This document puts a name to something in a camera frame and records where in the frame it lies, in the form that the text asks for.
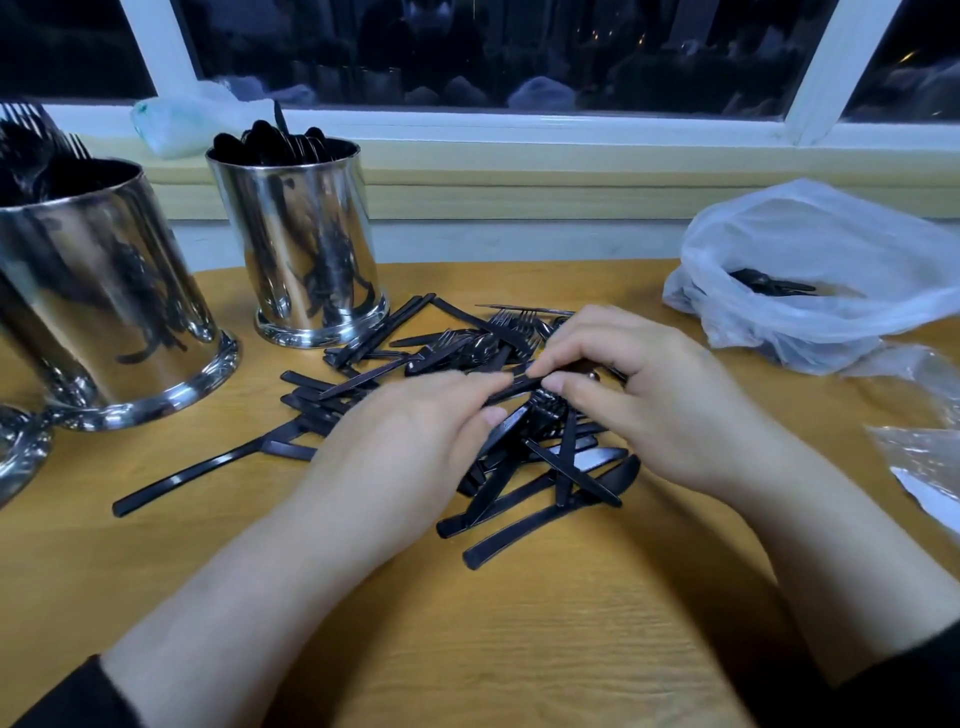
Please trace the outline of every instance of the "fingernail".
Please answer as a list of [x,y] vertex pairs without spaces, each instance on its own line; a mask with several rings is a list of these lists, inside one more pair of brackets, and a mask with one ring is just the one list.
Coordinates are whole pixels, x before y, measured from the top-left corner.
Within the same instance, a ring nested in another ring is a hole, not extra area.
[[483,419],[491,427],[496,427],[507,419],[507,410],[503,407],[487,407],[483,411]]
[[543,387],[543,389],[549,389],[551,392],[560,394],[564,389],[564,375],[560,372],[554,372],[552,375],[547,375],[543,378],[540,386]]

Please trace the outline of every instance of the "forearm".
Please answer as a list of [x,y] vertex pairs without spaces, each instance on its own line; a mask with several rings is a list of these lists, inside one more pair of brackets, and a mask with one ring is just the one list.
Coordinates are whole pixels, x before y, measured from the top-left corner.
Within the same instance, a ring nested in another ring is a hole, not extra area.
[[837,468],[795,440],[765,456],[776,470],[732,489],[731,506],[832,684],[960,619],[960,584]]
[[104,655],[145,725],[260,724],[303,644],[370,569],[336,547],[348,534],[334,514],[314,513],[281,504]]

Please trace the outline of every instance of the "glass pane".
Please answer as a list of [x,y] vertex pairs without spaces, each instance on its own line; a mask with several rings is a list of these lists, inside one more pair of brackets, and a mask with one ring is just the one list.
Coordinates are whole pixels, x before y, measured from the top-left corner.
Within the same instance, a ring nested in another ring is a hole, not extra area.
[[154,95],[119,0],[0,0],[0,97],[89,103]]
[[850,99],[845,120],[960,120],[957,0],[903,0]]
[[834,0],[174,0],[197,73],[287,106],[769,118]]

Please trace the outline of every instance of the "hand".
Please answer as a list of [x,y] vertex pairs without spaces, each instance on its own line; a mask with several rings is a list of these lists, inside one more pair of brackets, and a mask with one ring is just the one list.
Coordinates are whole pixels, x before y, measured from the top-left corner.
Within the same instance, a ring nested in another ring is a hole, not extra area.
[[[623,392],[554,372],[582,358],[627,375]],[[767,463],[775,470],[783,447],[799,444],[706,349],[613,306],[586,306],[550,337],[527,371],[548,374],[546,389],[621,435],[651,471],[721,499],[731,487],[762,479]]]
[[443,372],[386,384],[351,409],[320,447],[291,501],[334,513],[344,545],[373,568],[437,520],[507,416],[483,408],[508,374]]

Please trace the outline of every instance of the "finger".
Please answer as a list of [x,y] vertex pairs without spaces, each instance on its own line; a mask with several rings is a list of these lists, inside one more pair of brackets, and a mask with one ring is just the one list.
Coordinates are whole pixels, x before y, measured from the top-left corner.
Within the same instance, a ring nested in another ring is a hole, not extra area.
[[631,406],[633,398],[622,391],[608,389],[586,375],[554,372],[543,380],[542,386],[618,435],[626,437],[632,425],[636,425],[636,413]]
[[445,415],[449,415],[454,426],[459,428],[480,410],[487,397],[510,386],[513,380],[507,372],[460,374],[446,382],[437,396]]
[[591,326],[550,346],[530,365],[527,376],[545,376],[562,366],[590,359],[598,364],[614,367],[627,376],[643,368],[650,351],[649,337],[635,328]]
[[460,428],[453,447],[450,448],[450,469],[457,482],[477,459],[477,454],[487,442],[491,430],[506,419],[507,410],[503,407],[484,407]]
[[554,332],[553,336],[550,337],[550,341],[554,339],[558,342],[563,341],[580,327],[617,326],[638,328],[644,324],[652,323],[653,322],[648,319],[637,316],[630,311],[625,311],[622,308],[617,308],[615,305],[595,305],[592,303],[584,306],[571,316],[569,321]]

